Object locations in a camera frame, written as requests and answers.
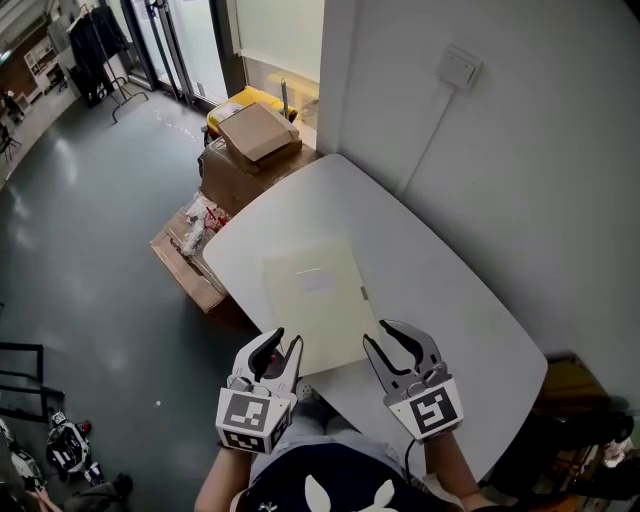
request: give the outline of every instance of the electrical cable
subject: electrical cable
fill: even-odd
[[[418,170],[418,167],[420,167],[422,160],[424,160],[425,154],[431,144],[431,140],[440,126],[440,121],[442,121],[442,118],[447,111],[451,98],[453,98],[453,95],[457,90],[455,85],[442,80],[440,81],[440,87],[444,88],[444,91],[437,95],[436,100],[431,105],[430,111],[427,113],[425,125],[417,132],[420,135],[416,136],[416,143],[422,140],[425,142],[420,145],[419,152],[415,147],[409,151],[410,160],[407,165],[407,171],[404,175],[400,176],[400,181],[398,181],[393,193],[397,198],[400,198],[402,194],[404,194],[404,191],[409,186],[411,178],[413,178],[413,175]]]
[[[404,452],[404,472],[405,472],[405,479],[407,480],[407,483],[409,485],[411,485],[411,473],[409,472],[409,452],[411,451],[411,447],[414,445],[414,443],[416,442],[415,439],[413,439],[410,443],[409,446],[407,446],[407,451]]]

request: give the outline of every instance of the white rabbit logo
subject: white rabbit logo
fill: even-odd
[[[380,486],[373,498],[373,505],[364,508],[359,512],[397,512],[392,508],[385,508],[393,498],[395,489],[393,482],[387,480]],[[304,482],[304,496],[307,500],[307,506],[311,512],[330,512],[331,499],[322,486],[311,475],[307,476]]]

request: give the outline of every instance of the black cord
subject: black cord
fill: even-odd
[[[411,473],[409,473],[409,452],[411,451],[411,447],[413,446],[413,444],[416,442],[415,439],[413,439],[410,443],[409,446],[407,446],[407,451],[404,452],[404,471],[405,471],[405,478],[407,480],[407,483],[409,485],[411,485]]]

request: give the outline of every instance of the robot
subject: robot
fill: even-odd
[[[25,452],[15,440],[9,426],[0,418],[0,435],[4,438],[11,454],[11,463],[24,482],[28,491],[42,490],[44,477],[38,464],[31,455]]]
[[[367,357],[387,393],[384,404],[418,443],[456,428],[464,417],[460,397],[433,338],[395,320],[380,325],[414,356],[411,368],[398,370],[364,335]],[[283,336],[283,328],[261,334],[236,355],[216,415],[224,446],[268,454],[291,424],[303,341],[297,336],[283,356]]]
[[[297,336],[283,356],[278,350],[283,336],[282,327],[261,334],[236,355],[216,415],[224,446],[271,453],[291,424],[304,343]]]
[[[364,335],[365,352],[387,392],[384,404],[419,444],[456,428],[464,418],[458,388],[433,338],[395,320],[381,320],[380,325],[414,357],[412,368],[398,370]]]
[[[53,428],[47,437],[46,457],[49,464],[56,468],[62,482],[69,476],[82,474],[92,486],[104,482],[100,465],[91,463],[91,449],[88,434],[91,424],[71,423],[62,411],[51,416]]]

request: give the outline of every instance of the person's hand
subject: person's hand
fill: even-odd
[[[32,498],[35,498],[38,501],[41,501],[42,503],[46,503],[46,504],[51,503],[51,498],[49,498],[49,493],[44,487],[40,491],[38,489],[36,489],[35,492],[27,491],[27,494]]]

